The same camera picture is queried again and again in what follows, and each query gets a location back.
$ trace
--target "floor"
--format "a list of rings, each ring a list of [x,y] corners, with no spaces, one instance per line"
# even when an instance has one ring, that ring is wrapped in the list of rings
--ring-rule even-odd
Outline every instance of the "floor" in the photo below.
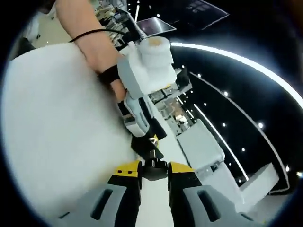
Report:
[[[40,38],[33,41],[35,48],[44,47],[47,45],[67,43],[71,40],[70,36],[61,26],[58,18],[39,17],[39,34]]]

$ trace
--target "white cloth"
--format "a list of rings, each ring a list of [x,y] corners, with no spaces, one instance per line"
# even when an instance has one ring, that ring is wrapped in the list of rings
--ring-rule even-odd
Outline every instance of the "white cloth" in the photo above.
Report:
[[[185,163],[171,129],[153,109],[168,134],[160,141],[165,159]],[[43,218],[70,211],[117,166],[136,159],[112,96],[74,44],[36,49],[9,64],[2,125],[12,175]],[[144,179],[141,194],[136,226],[173,226],[167,179]]]

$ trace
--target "black cable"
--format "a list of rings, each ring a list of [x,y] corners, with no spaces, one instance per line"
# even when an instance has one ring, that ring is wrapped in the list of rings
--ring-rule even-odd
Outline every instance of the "black cable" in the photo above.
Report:
[[[96,32],[116,32],[122,35],[125,35],[124,32],[121,32],[119,30],[114,30],[114,29],[108,29],[108,28],[100,28],[100,29],[95,29],[95,30],[91,30],[89,32],[85,32],[79,36],[77,36],[76,38],[73,38],[72,40],[69,41],[69,43],[75,42],[77,39],[80,39],[86,35],[92,34],[92,33],[96,33]]]

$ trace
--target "white table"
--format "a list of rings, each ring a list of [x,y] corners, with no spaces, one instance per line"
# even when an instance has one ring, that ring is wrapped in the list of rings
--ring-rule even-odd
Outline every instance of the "white table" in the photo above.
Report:
[[[85,192],[107,182],[117,166],[136,159],[112,96],[74,44],[47,46],[12,61],[2,109],[12,174],[43,218],[70,211]],[[174,134],[155,112],[168,135],[160,141],[165,159],[185,164]],[[141,195],[136,226],[173,226],[167,179],[144,179]]]

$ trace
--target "human arm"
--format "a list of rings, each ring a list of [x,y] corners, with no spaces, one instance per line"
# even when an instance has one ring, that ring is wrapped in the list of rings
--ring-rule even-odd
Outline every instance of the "human arm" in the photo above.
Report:
[[[66,32],[75,38],[87,31],[104,28],[97,20],[89,0],[57,0],[57,17]],[[83,52],[88,65],[102,73],[117,64],[121,54],[115,49],[106,32],[92,33],[75,41]],[[111,84],[117,102],[124,100],[126,90],[121,80]]]

